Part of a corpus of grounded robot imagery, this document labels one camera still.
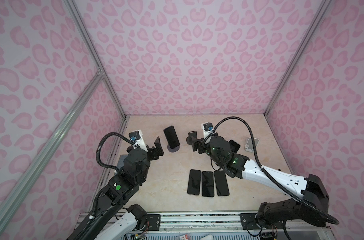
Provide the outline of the green phone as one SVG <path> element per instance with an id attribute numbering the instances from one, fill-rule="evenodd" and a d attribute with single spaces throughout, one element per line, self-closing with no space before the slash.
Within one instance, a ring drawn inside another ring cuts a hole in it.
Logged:
<path id="1" fill-rule="evenodd" d="M 239 149 L 240 149 L 240 144 L 238 144 L 234 140 L 230 140 L 229 141 L 229 145 L 230 145 L 231 152 L 234 153 L 234 154 L 236 154 L 239 151 Z"/>
<path id="2" fill-rule="evenodd" d="M 192 146 L 196 140 L 197 140 L 197 131 L 188 132 L 188 137 L 186 138 L 187 144 Z"/>

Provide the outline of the black phone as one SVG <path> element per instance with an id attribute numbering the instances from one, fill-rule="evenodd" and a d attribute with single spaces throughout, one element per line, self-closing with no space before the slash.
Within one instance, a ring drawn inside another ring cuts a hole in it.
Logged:
<path id="1" fill-rule="evenodd" d="M 202 196 L 214 197 L 214 174 L 213 172 L 203 171 L 201 177 Z"/>

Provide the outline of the purple phone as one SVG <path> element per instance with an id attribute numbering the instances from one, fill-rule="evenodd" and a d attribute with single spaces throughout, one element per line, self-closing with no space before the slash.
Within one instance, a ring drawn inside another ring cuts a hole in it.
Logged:
<path id="1" fill-rule="evenodd" d="M 189 195 L 198 196 L 200 194 L 200 187 L 201 187 L 201 171 L 190 170 L 187 193 Z"/>

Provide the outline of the white phone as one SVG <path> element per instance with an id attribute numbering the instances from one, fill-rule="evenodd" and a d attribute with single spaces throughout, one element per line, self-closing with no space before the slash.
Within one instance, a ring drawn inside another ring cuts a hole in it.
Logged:
<path id="1" fill-rule="evenodd" d="M 229 196 L 230 192 L 227 183 L 226 173 L 224 171 L 215 171 L 214 180 L 215 180 L 217 195 L 220 197 Z"/>

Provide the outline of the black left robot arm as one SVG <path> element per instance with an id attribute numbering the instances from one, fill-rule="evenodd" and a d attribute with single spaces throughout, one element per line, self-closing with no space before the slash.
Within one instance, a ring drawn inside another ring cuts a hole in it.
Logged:
<path id="1" fill-rule="evenodd" d="M 112 136 L 118 137 L 131 145 L 121 168 L 105 164 L 101 160 L 103 145 Z M 96 161 L 101 167 L 113 169 L 117 173 L 106 186 L 99 190 L 88 215 L 70 234 L 68 239 L 94 240 L 109 220 L 127 204 L 130 198 L 139 191 L 140 186 L 148 179 L 151 161 L 158 160 L 163 155 L 164 151 L 159 137 L 155 140 L 155 146 L 150 148 L 144 143 L 140 131 L 131 132 L 129 138 L 116 132 L 106 134 L 97 147 Z"/>

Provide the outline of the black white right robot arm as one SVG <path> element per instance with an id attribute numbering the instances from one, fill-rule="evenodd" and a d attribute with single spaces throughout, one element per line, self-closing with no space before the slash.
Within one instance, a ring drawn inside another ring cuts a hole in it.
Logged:
<path id="1" fill-rule="evenodd" d="M 260 183 L 289 196 L 288 200 L 260 204 L 255 216 L 260 226 L 268 226 L 287 220 L 303 220 L 306 223 L 325 227 L 339 221 L 328 213 L 329 195 L 322 180 L 313 174 L 307 177 L 288 174 L 259 164 L 247 156 L 238 154 L 240 145 L 214 135 L 210 140 L 198 139 L 195 131 L 186 139 L 192 150 L 206 154 L 214 172 L 201 174 L 201 189 L 205 197 L 212 197 L 216 190 L 219 196 L 229 195 L 227 178 L 238 178 Z"/>

